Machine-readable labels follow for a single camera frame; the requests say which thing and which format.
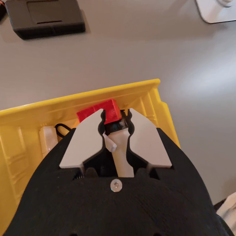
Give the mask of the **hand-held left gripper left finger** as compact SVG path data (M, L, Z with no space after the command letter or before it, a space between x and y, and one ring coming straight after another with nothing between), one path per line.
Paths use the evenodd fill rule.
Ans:
M61 169L80 168L105 149L105 110L99 109L84 119L75 129L66 152L59 164Z

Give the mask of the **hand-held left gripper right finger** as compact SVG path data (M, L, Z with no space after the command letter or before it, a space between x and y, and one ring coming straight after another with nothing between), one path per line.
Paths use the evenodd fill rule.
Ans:
M155 124L133 108L128 109L128 122L127 161L133 170L172 167Z

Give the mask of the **small white plastic part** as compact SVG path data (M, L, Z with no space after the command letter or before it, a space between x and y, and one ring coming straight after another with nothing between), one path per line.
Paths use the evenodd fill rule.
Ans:
M54 126L44 126L39 131L43 158L58 144Z

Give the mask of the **red toy building block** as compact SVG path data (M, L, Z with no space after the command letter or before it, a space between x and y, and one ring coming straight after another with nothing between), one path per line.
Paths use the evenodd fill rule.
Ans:
M122 118L120 109L115 99L108 99L103 102L90 105L89 107L78 111L76 115L78 117L79 122L82 122L84 119L86 119L87 117L89 117L100 109L105 110L105 125L112 122L116 122Z

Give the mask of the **yellow plastic bin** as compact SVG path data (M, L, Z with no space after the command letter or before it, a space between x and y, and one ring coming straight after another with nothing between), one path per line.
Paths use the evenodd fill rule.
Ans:
M159 79L108 87L0 111L0 235L9 226L22 194L43 160L39 131L43 126L77 119L93 104L115 99L120 109L133 108L180 143L166 103L158 93Z

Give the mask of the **grey desk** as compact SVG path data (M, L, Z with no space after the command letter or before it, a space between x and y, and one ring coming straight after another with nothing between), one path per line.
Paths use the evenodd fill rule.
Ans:
M79 0L85 34L24 41L0 23L0 109L160 79L181 149L215 204L236 191L236 23L193 0Z

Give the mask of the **black rectangular case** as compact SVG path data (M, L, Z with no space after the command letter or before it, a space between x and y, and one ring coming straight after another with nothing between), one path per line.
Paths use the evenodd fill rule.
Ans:
M23 40L86 32L76 0L8 0L5 7Z

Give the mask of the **white stand base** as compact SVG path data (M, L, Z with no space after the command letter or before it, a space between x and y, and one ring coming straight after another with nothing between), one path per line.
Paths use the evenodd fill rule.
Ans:
M235 0L195 0L201 18L208 24L236 21Z

